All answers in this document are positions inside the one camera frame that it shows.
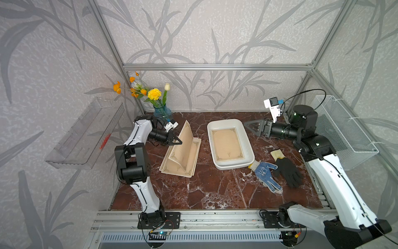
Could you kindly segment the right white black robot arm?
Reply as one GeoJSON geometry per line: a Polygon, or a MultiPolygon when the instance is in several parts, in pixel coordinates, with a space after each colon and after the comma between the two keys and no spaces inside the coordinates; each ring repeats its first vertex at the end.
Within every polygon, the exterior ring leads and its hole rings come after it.
{"type": "Polygon", "coordinates": [[[288,123],[278,122],[279,104],[265,100],[272,119],[256,120],[259,127],[254,134],[267,138],[291,140],[304,162],[315,172],[332,200],[337,214],[326,215],[296,202],[280,205],[277,214],[270,216],[261,210],[263,221],[274,220],[282,227],[302,225],[325,236],[336,249],[355,249],[392,231],[387,220],[378,219],[365,204],[347,177],[336,150],[324,136],[318,135],[318,114],[310,106],[297,105],[288,123]]]}

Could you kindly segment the white plastic storage box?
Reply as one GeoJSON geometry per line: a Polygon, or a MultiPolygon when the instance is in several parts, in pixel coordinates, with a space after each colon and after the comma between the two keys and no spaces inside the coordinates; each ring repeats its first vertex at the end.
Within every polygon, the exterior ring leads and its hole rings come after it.
{"type": "Polygon", "coordinates": [[[243,123],[238,119],[211,121],[207,125],[214,165],[219,170],[248,167],[255,155],[243,123]]]}

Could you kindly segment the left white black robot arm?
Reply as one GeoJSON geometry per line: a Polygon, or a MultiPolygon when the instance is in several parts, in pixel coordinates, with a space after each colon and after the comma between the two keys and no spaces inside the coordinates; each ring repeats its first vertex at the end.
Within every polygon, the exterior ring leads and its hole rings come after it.
{"type": "Polygon", "coordinates": [[[127,141],[115,148],[118,179],[135,190],[142,205],[142,213],[138,217],[146,225],[166,221],[166,212],[150,181],[151,163],[146,142],[154,140],[163,146],[182,144],[173,133],[178,123],[170,122],[163,129],[158,128],[159,122],[153,115],[137,116],[127,141]]]}

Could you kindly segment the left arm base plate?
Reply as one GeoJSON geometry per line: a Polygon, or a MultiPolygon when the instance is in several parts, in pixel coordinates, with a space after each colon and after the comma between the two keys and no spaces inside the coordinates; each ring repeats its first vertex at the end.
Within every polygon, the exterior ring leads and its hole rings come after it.
{"type": "Polygon", "coordinates": [[[138,229],[178,229],[180,226],[180,212],[154,212],[138,215],[138,229]]]}

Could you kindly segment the beige stationery sheet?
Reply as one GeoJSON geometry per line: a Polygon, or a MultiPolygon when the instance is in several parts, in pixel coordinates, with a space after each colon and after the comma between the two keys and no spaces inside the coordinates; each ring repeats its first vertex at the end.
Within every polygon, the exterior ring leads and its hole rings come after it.
{"type": "Polygon", "coordinates": [[[216,162],[244,159],[236,128],[211,130],[216,162]]]}
{"type": "Polygon", "coordinates": [[[169,159],[177,163],[184,171],[187,172],[188,160],[193,142],[193,133],[187,120],[185,121],[178,138],[182,141],[182,144],[173,146],[169,159]]]}
{"type": "Polygon", "coordinates": [[[202,140],[200,138],[193,138],[190,151],[186,154],[188,155],[188,161],[184,167],[172,159],[173,146],[169,147],[159,171],[164,174],[191,178],[197,167],[201,142],[202,140]]]}

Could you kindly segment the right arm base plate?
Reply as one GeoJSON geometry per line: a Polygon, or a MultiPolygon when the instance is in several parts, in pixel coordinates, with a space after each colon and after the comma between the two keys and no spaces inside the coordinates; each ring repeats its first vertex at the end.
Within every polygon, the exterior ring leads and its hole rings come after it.
{"type": "Polygon", "coordinates": [[[264,228],[291,228],[290,224],[280,222],[279,212],[261,210],[260,217],[263,221],[264,228]]]}

